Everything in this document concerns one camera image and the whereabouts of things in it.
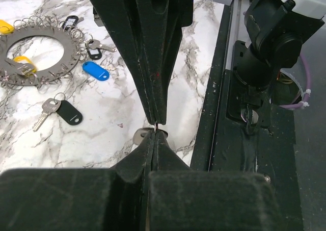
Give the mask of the round metal keyring disc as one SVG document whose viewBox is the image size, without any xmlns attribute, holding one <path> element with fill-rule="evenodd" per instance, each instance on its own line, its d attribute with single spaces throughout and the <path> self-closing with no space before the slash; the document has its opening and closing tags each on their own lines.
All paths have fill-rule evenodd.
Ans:
<svg viewBox="0 0 326 231">
<path fill-rule="evenodd" d="M 20 90 L 23 87 L 54 85 L 72 78 L 73 68 L 87 57 L 86 41 L 90 34 L 77 26 L 63 31 L 54 16 L 31 16 L 15 20 L 14 32 L 1 34 L 1 87 Z M 26 56 L 37 71 L 23 75 L 13 58 Z"/>
</svg>

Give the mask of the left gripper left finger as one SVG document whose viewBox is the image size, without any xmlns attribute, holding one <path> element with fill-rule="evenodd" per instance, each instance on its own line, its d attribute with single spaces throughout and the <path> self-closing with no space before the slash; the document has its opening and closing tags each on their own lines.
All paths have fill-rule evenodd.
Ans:
<svg viewBox="0 0 326 231">
<path fill-rule="evenodd" d="M 1 174 L 1 230 L 147 230 L 155 131 L 111 168 Z"/>
</svg>

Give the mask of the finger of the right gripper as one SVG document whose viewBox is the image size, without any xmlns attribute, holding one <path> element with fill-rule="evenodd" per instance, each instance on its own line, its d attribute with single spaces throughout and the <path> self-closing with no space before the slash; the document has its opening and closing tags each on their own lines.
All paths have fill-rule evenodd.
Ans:
<svg viewBox="0 0 326 231">
<path fill-rule="evenodd" d="M 90 0 L 130 71 L 150 124 L 156 123 L 145 89 L 145 71 L 138 43 L 138 11 L 135 0 Z"/>
<path fill-rule="evenodd" d="M 182 39 L 193 22 L 194 0 L 135 0 L 138 11 L 137 76 L 149 124 L 165 124 L 168 87 Z"/>
</svg>

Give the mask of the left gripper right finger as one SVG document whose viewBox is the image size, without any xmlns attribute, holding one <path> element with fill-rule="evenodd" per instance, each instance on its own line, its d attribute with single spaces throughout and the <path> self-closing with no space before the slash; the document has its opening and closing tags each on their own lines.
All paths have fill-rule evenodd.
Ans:
<svg viewBox="0 0 326 231">
<path fill-rule="evenodd" d="M 151 130 L 148 230 L 281 230 L 271 186 L 261 174 L 168 170 L 162 131 Z"/>
</svg>

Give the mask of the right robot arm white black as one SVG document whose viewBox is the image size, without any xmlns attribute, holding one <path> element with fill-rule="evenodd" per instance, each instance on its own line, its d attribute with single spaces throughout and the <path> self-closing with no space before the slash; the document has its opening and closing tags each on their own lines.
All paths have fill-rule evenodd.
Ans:
<svg viewBox="0 0 326 231">
<path fill-rule="evenodd" d="M 150 124 L 166 124 L 168 86 L 182 28 L 193 22 L 194 0 L 90 0 L 125 61 Z M 247 77 L 272 66 L 292 67 L 302 45 L 324 22 L 325 0 L 253 0 L 244 17 L 251 41 Z"/>
</svg>

